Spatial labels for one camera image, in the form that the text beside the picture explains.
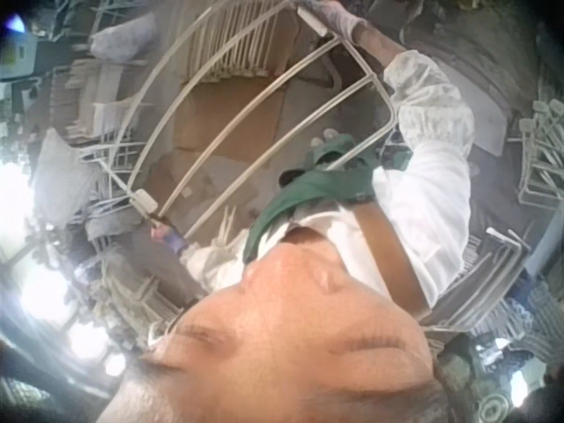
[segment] brown strap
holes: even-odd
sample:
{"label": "brown strap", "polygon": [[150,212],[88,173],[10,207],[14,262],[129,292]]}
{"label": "brown strap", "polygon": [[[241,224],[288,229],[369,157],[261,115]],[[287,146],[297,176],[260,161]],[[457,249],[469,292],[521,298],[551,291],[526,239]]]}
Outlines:
{"label": "brown strap", "polygon": [[394,227],[377,203],[356,204],[352,212],[388,287],[391,299],[410,315],[429,313],[427,299]]}

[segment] white sleeve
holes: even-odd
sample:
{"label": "white sleeve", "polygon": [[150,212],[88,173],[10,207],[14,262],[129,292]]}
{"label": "white sleeve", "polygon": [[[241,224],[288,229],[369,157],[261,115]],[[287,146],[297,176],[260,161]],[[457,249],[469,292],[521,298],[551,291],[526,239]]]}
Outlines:
{"label": "white sleeve", "polygon": [[182,253],[180,261],[190,276],[208,293],[241,282],[244,269],[241,257],[227,248],[191,244]]}
{"label": "white sleeve", "polygon": [[436,63],[416,51],[398,55],[384,78],[413,155],[404,172],[375,171],[375,191],[432,307],[464,264],[474,118]]}

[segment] person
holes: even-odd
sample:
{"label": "person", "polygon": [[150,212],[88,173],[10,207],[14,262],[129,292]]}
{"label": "person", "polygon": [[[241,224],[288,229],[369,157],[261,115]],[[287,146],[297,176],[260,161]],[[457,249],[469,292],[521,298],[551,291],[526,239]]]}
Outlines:
{"label": "person", "polygon": [[386,68],[411,159],[309,169],[233,255],[157,226],[213,292],[131,366],[100,423],[449,421],[418,318],[463,266],[472,112],[430,58],[337,2],[298,4]]}

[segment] white plastic bag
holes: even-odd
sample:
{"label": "white plastic bag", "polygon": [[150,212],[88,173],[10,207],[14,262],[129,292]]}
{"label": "white plastic bag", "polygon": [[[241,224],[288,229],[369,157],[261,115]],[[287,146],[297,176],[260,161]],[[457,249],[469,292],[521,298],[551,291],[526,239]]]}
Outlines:
{"label": "white plastic bag", "polygon": [[93,36],[92,55],[100,60],[126,63],[157,36],[152,13],[118,26],[106,28]]}

